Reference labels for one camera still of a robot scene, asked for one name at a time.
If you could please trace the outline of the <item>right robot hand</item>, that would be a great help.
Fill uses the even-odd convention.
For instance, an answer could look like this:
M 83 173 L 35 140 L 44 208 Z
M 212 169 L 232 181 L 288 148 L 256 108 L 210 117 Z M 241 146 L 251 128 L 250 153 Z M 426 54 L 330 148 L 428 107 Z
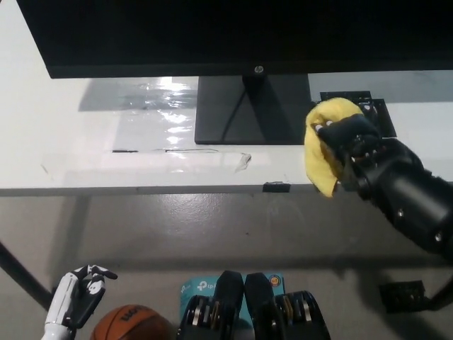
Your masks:
M 376 198 L 384 176 L 399 166 L 426 172 L 420 158 L 395 137 L 382 137 L 363 114 L 334 121 L 321 120 L 310 128 L 318 143 L 315 164 L 307 168 L 316 174 L 317 189 L 331 197 L 340 183 L 364 200 Z

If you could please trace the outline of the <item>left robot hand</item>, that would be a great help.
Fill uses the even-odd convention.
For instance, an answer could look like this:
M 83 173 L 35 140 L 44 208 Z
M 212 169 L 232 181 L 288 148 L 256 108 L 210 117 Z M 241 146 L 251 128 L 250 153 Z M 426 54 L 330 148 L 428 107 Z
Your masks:
M 98 265 L 86 265 L 62 276 L 53 295 L 42 340 L 74 339 L 105 294 L 105 280 L 117 274 Z

